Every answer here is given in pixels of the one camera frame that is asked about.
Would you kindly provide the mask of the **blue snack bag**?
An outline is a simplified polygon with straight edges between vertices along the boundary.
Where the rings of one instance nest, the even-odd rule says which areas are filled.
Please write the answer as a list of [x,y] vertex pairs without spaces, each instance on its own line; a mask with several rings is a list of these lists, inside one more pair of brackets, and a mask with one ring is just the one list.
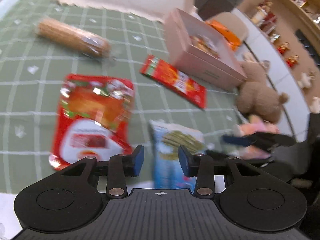
[[184,145],[191,154],[204,153],[203,133],[163,120],[150,120],[149,127],[155,155],[155,188],[194,191],[196,177],[184,175],[178,159],[178,148]]

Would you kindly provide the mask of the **red chicken snack pouch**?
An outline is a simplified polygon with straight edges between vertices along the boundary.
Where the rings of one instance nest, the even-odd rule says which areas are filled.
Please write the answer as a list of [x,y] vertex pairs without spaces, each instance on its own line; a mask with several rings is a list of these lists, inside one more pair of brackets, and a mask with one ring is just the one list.
[[131,154],[127,128],[135,99],[131,80],[69,74],[60,89],[50,165],[57,171],[85,158]]

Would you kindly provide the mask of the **red spicy strip bag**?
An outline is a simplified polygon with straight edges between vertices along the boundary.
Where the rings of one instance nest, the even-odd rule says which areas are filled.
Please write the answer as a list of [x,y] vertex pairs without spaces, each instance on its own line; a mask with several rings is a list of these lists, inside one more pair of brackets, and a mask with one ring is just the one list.
[[140,73],[164,85],[200,109],[205,109],[205,87],[164,60],[149,55]]

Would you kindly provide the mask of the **packaged bread bun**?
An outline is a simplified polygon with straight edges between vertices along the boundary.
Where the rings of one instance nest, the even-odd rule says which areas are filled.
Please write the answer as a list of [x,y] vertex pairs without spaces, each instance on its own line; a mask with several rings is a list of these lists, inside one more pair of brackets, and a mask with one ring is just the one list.
[[217,51],[217,48],[212,40],[202,35],[189,36],[191,39],[191,44],[204,51],[207,54],[212,55],[213,57],[219,59],[220,54]]

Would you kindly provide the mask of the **long biscuit roll pack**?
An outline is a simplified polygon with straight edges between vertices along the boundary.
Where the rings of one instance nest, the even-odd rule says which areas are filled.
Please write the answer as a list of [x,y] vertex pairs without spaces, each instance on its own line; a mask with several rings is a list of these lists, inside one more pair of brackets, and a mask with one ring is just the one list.
[[53,18],[40,20],[35,32],[38,36],[85,55],[102,58],[111,54],[111,44],[107,39]]

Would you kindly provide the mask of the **brown plush toy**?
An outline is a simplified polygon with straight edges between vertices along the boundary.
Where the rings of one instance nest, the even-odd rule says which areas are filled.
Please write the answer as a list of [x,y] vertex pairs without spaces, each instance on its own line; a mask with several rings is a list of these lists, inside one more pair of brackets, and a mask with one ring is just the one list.
[[239,95],[235,106],[244,115],[257,115],[265,121],[276,124],[281,118],[283,104],[289,96],[286,93],[278,94],[267,85],[266,68],[258,62],[240,62],[246,79],[239,86]]

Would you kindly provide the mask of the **white sideboard cabinet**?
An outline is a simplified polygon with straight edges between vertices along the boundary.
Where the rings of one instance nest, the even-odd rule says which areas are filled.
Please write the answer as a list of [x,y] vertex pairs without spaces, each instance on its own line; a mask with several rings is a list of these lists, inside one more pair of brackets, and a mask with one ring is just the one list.
[[[278,17],[276,33],[280,35],[275,43],[270,42],[268,36],[238,8],[234,8],[232,13],[248,28],[248,37],[236,51],[236,58],[242,60],[243,54],[249,51],[255,60],[269,61],[267,85],[279,94],[286,93],[289,96],[288,102],[283,105],[284,111],[278,128],[281,133],[294,136],[298,142],[304,141],[308,132],[309,107],[312,98],[319,96],[319,70],[308,51],[298,41],[295,32],[304,31],[304,35],[314,42],[316,49],[319,48],[317,37],[299,16],[282,4],[273,10]],[[283,42],[289,42],[290,51],[280,55],[277,46]],[[299,63],[290,68],[285,60],[292,55],[299,56]]]

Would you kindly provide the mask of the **red figurine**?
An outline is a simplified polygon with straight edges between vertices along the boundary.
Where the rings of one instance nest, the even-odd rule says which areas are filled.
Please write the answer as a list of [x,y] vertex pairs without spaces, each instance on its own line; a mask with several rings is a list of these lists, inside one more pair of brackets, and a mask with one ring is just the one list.
[[297,65],[299,63],[299,56],[292,55],[292,56],[286,58],[285,61],[290,68],[293,68],[295,65]]
[[277,46],[277,51],[280,55],[284,55],[287,51],[290,51],[289,42],[283,42]]

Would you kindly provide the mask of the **orange pouch bag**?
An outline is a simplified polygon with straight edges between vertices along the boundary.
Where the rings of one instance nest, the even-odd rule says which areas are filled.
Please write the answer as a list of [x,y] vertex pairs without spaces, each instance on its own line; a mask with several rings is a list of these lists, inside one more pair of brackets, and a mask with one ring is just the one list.
[[242,42],[235,35],[235,33],[230,31],[226,26],[224,26],[220,22],[216,20],[209,20],[206,21],[206,24],[218,31],[225,38],[228,46],[231,48],[232,51],[236,51],[241,46]]

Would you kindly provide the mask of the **pink cardboard box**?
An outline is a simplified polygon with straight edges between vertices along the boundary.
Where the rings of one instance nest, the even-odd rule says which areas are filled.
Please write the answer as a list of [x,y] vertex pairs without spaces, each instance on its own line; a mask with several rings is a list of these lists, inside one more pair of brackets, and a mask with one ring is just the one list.
[[[217,56],[196,46],[193,37],[211,43]],[[245,81],[246,74],[224,37],[188,13],[174,9],[167,15],[164,39],[168,61],[178,70],[224,90],[233,90]]]

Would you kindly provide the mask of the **beige chair right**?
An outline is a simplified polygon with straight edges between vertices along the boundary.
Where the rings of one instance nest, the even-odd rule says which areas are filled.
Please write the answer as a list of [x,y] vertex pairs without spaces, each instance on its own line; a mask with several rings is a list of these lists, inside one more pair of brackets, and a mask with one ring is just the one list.
[[222,12],[211,18],[232,31],[241,42],[243,42],[248,37],[248,28],[244,22],[235,14],[231,12]]

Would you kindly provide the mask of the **cream lidded jar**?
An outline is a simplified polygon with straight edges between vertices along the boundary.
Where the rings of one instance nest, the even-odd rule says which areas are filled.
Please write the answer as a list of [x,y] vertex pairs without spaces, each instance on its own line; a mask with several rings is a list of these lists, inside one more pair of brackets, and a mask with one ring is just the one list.
[[251,22],[258,25],[267,15],[269,7],[266,5],[258,6],[256,13],[252,16]]

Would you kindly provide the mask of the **wooden wall shelf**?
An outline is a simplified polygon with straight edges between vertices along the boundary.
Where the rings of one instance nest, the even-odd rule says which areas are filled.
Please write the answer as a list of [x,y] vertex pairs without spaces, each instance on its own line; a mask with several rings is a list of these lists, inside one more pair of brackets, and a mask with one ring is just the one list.
[[319,25],[306,12],[317,12],[319,0],[243,0],[237,9],[248,19],[258,11],[258,5],[271,2],[270,13],[274,22],[264,22],[255,28],[263,41],[246,40],[255,55],[262,55],[268,61],[276,60],[271,67],[280,73],[284,64],[292,77],[298,80],[302,73],[314,74],[319,81]]

